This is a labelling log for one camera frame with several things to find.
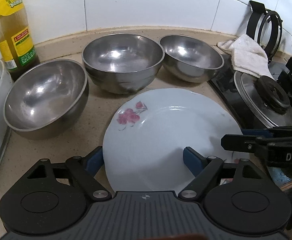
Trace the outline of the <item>black glass stove top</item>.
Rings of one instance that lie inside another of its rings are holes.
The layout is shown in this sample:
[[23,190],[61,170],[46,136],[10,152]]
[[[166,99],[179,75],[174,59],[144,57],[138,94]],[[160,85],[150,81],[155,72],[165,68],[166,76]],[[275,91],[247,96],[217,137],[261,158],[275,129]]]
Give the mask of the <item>black glass stove top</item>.
[[[265,128],[259,126],[260,123],[255,119],[251,111],[249,111],[248,107],[239,96],[234,83],[234,73],[236,71],[232,68],[230,55],[224,54],[223,58],[224,66],[222,70],[208,83],[221,97],[241,128]],[[290,100],[290,106],[292,107],[292,94],[290,93],[291,87],[288,85],[288,75],[284,71],[285,64],[273,61],[270,66],[272,71],[277,72],[275,81],[287,93]]]

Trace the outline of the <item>steel pot lid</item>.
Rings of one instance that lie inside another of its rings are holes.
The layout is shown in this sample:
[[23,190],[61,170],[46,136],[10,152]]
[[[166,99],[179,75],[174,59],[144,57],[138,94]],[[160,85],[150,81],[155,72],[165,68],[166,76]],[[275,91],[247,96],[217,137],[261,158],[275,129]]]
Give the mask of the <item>steel pot lid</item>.
[[235,87],[239,96],[260,123],[260,127],[292,126],[292,107],[287,93],[271,77],[236,71]]

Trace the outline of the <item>white dish cloth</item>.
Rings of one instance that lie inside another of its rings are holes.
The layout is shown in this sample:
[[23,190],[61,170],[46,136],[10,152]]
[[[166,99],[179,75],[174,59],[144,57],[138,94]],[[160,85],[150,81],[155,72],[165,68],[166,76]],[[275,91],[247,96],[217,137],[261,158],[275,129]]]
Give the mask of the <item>white dish cloth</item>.
[[266,52],[247,34],[233,40],[218,42],[217,47],[231,56],[233,70],[256,78],[268,76],[273,79],[268,68]]

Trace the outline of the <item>yellow green oil bottle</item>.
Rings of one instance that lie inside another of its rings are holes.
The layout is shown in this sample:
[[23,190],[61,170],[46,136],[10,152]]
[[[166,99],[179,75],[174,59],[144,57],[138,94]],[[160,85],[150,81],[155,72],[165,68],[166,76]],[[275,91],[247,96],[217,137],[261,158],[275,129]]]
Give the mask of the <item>yellow green oil bottle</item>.
[[0,53],[14,81],[39,64],[22,0],[0,0]]

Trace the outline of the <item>white floral plate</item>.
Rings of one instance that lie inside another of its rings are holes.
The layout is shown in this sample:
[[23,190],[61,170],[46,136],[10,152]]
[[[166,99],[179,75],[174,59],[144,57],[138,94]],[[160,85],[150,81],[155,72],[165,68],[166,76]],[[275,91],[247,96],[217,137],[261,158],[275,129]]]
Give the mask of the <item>white floral plate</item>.
[[103,139],[107,179],[115,191],[181,191],[193,174],[183,150],[227,163],[247,158],[226,151],[221,138],[240,134],[235,119],[212,99],[185,89],[149,90],[126,102]]

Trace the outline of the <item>steel bowl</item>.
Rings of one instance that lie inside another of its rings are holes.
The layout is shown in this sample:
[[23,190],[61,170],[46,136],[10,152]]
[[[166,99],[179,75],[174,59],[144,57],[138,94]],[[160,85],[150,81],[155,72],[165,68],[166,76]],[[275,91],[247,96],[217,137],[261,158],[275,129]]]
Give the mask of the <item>steel bowl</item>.
[[224,58],[206,42],[185,35],[166,35],[160,39],[165,57],[162,65],[180,80],[204,83],[224,66]]
[[77,61],[41,63],[18,78],[3,109],[6,124],[26,139],[50,139],[73,126],[89,98],[89,80]]
[[91,41],[81,56],[92,82],[100,89],[132,94],[153,82],[165,52],[148,37],[119,33]]

